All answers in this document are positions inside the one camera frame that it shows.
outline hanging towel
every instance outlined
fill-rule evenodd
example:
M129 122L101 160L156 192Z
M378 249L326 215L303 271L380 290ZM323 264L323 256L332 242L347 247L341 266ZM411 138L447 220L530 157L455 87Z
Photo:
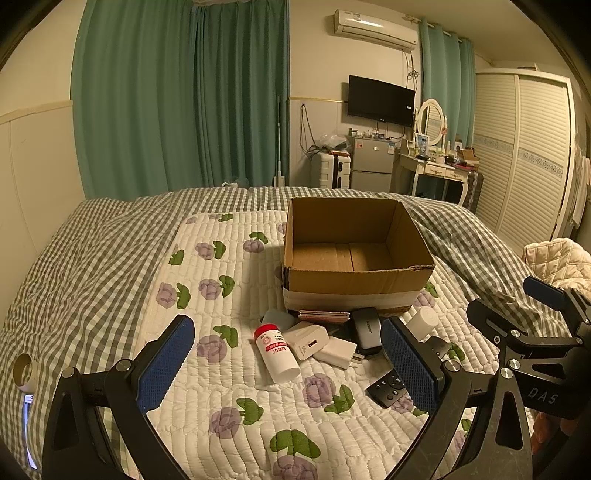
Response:
M575 200L573 209L573 223L578 228L581 224L585 204L587 203L587 186L591 184L591 163L588 158L583 161L577 169L577 184L575 189Z

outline teal curtain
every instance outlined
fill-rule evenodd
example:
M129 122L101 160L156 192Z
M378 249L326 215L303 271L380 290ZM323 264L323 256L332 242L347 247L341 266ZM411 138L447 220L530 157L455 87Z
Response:
M447 140L456 134L472 145L476 106L476 70L472 42L445 35L440 26L419 25L423 57L423 99L435 98L447 116Z
M192 10L190 0L88 0L71 91L87 198L208 184L197 159Z
M272 185L279 141L283 175L289 171L288 2L194 7L193 18L201 175L212 185L236 179L250 186Z

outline wall-mounted air conditioner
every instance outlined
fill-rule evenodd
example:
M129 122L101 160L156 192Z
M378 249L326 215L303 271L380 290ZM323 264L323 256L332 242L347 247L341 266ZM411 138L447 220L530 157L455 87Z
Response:
M335 12L335 33L406 51L418 43L418 34L412 28L345 10Z

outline white cylindrical container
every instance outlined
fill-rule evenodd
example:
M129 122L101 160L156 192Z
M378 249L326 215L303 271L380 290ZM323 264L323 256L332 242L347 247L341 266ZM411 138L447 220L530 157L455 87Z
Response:
M438 323L439 317L435 310L431 307L422 307L407 323L407 328L417 340L421 341L433 331Z
M255 330L254 338L275 383L289 382L300 374L300 366L277 325L261 325Z

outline red bottle cap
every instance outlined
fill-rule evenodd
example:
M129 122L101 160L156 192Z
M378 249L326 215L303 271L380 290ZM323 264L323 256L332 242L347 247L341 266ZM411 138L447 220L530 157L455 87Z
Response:
M279 330L279 328L277 328L277 325L273 325L272 323L266 323L264 325L261 325L259 328L255 330L255 342L256 339L259 338L259 336L261 336L265 332L268 332L269 330Z

